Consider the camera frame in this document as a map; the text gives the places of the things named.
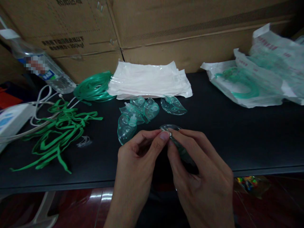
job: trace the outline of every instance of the water bottle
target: water bottle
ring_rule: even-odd
[[[58,93],[71,93],[76,84],[49,57],[44,50],[24,40],[12,29],[0,30],[0,35],[12,43],[13,56],[32,73],[42,78]]]

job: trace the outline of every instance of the fingernail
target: fingernail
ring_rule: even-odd
[[[170,132],[168,132],[168,131],[163,131],[162,133],[160,133],[159,137],[160,137],[162,140],[166,141],[166,140],[169,139],[170,135],[171,135]]]

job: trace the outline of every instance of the plastic bag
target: plastic bag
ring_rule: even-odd
[[[225,77],[220,77],[224,71],[236,68],[236,61],[226,61],[220,63],[203,63],[201,68],[207,71],[209,80],[223,94],[225,94],[233,102],[246,107],[253,108],[256,106],[271,106],[282,104],[282,97],[276,94],[269,94],[259,85],[257,85],[250,77],[250,72],[243,71],[240,73],[242,80],[230,80]],[[251,93],[251,96],[241,96],[241,94]]]
[[[277,76],[276,82],[281,82],[287,99],[299,98],[296,100],[300,101],[304,98],[304,46],[280,37],[269,27],[267,24],[253,33],[253,46],[248,58]]]
[[[186,98],[192,96],[185,71],[179,71],[174,61],[165,66],[119,62],[107,92],[112,96],[117,95],[117,99],[132,96],[157,98],[164,94]]]

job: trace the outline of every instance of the red object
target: red object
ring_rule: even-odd
[[[17,97],[14,97],[14,96],[6,93],[5,91],[6,91],[6,89],[0,88],[0,108],[1,109],[6,109],[10,106],[20,104],[23,101]]]

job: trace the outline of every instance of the wooden floor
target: wooden floor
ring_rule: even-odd
[[[304,227],[304,180],[267,176],[271,188],[263,199],[234,192],[233,207],[242,228]],[[57,191],[49,215],[59,214],[54,228],[102,228],[113,188]],[[11,195],[0,203],[0,228],[31,221],[43,193]]]

